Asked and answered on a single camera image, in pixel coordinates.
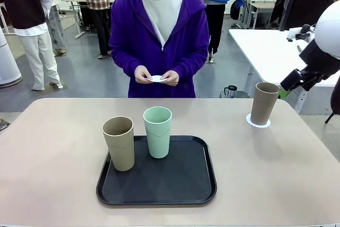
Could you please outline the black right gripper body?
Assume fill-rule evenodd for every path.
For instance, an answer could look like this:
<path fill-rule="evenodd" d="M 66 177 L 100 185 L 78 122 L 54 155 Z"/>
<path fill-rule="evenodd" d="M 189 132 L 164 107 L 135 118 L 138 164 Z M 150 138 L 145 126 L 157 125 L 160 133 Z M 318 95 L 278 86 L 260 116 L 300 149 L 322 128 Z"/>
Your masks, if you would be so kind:
<path fill-rule="evenodd" d="M 299 54 L 306 67 L 302 73 L 307 77 L 331 76 L 339 70 L 339 59 L 322 51 L 312 40 Z"/>

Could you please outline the person's right hand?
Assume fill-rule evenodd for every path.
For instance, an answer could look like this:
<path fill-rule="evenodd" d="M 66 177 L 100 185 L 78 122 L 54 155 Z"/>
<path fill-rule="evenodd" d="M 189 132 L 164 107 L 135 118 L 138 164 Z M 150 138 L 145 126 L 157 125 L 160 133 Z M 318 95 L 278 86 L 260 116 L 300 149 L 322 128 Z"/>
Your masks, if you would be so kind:
<path fill-rule="evenodd" d="M 140 84 L 149 84 L 152 83 L 152 76 L 150 75 L 147 68 L 143 65 L 139 65 L 136 67 L 134 71 L 135 80 Z"/>

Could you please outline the person's left hand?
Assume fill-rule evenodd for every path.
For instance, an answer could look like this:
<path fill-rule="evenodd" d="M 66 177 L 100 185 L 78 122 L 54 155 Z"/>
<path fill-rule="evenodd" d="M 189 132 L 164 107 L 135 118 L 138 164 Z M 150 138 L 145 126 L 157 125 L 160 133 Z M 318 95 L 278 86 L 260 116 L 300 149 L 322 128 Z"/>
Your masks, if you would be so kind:
<path fill-rule="evenodd" d="M 163 83 L 169 86 L 176 86 L 179 82 L 179 74 L 173 70 L 167 71 L 162 78 L 165 79 Z"/>

